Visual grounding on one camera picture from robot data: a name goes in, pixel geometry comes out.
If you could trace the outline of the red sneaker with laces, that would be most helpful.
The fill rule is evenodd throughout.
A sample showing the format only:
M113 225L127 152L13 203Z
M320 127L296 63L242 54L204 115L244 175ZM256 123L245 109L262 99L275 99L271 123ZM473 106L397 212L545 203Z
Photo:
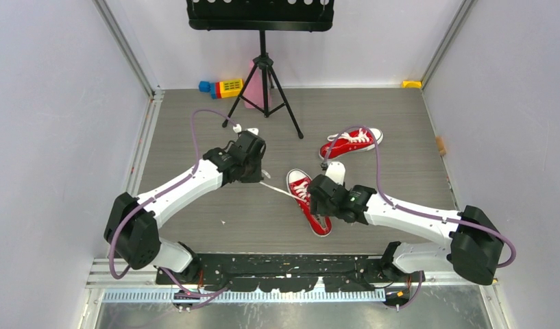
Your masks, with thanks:
M308 192L308 185L311 181L311 177L303 170L292 169L286 174L286 190L282 190L264 182L260 182L260 184L293 198L306 217L313 233L319 237L325 237L331 233L332 223L329 217L321 217L319 215L314 215L311 212L311 195Z

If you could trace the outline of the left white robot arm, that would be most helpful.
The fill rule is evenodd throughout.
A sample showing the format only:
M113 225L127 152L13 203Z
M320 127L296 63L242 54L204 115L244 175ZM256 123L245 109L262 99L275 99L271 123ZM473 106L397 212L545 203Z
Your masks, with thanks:
M138 196L127 192L115 200L104 232L110 253L138 270L148 265L169 269L182 283L199 275L199 258L183 243L163 239L159 229L199 197L233 182L263 180L261 160L266 150L258 129L239 132L236 141L207 151L196 167Z

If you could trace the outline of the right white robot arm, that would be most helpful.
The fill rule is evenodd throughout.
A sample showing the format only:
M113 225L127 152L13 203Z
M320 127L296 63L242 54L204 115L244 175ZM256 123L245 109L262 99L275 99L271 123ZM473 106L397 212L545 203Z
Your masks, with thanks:
M449 270L474 284L494 281L506 239L480 208L466 206L457 211L419 206L367 186L347 189L327 175L318 175L307 190L315 215L384 226L425 239L425 243L388 244L380 272L389 281L398 281L406 273Z

